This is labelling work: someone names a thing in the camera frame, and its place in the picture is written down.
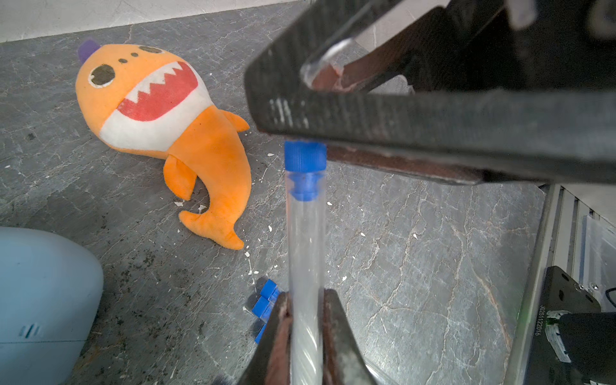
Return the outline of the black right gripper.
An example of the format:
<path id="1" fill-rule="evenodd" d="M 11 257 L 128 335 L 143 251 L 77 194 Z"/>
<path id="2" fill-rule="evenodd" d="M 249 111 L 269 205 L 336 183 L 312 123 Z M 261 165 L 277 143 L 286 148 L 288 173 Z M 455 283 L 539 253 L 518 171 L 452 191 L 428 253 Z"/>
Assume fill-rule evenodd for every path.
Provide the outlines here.
<path id="1" fill-rule="evenodd" d="M 447 184 L 614 184 L 613 1 L 450 1 L 332 65 L 394 7 L 307 9 L 245 71 L 258 129 Z"/>

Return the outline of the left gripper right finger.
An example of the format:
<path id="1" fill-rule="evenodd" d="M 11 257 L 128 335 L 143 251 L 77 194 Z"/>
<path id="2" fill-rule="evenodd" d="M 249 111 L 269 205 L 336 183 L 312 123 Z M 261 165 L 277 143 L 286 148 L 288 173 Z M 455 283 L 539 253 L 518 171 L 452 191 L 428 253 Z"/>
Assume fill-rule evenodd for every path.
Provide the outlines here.
<path id="1" fill-rule="evenodd" d="M 323 383 L 377 385 L 347 320 L 338 293 L 325 289 L 322 310 Z"/>

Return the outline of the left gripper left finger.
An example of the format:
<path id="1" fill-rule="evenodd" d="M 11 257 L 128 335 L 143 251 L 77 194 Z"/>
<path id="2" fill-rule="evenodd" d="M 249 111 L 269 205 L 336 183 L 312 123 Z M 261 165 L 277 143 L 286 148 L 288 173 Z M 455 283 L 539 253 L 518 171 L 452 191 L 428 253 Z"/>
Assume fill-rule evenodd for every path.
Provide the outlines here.
<path id="1" fill-rule="evenodd" d="M 291 301 L 282 292 L 269 318 L 261 342 L 237 384 L 290 384 Z"/>

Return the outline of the clear test tube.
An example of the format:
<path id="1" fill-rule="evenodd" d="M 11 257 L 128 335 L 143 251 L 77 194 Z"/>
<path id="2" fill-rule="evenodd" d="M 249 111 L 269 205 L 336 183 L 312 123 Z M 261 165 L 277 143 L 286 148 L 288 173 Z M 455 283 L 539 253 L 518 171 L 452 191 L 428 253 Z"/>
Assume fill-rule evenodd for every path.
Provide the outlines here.
<path id="1" fill-rule="evenodd" d="M 278 285 L 271 279 L 268 279 L 259 293 L 258 300 L 251 309 L 253 315 L 261 319 L 261 321 L 267 322 L 279 295 Z"/>
<path id="2" fill-rule="evenodd" d="M 257 320 L 253 324 L 253 339 L 256 344 L 260 343 L 261 338 L 263 337 L 264 332 L 266 330 L 266 326 L 267 326 L 267 323 L 263 322 L 261 319 Z"/>

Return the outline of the test tube with blue stopper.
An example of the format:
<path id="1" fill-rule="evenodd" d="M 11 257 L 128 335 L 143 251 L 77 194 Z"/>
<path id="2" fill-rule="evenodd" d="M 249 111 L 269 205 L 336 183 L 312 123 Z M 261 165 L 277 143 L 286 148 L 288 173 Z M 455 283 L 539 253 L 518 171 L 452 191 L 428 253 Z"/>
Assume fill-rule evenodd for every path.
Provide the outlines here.
<path id="1" fill-rule="evenodd" d="M 290 382 L 321 384 L 327 147 L 287 141 L 284 156 L 293 317 Z"/>

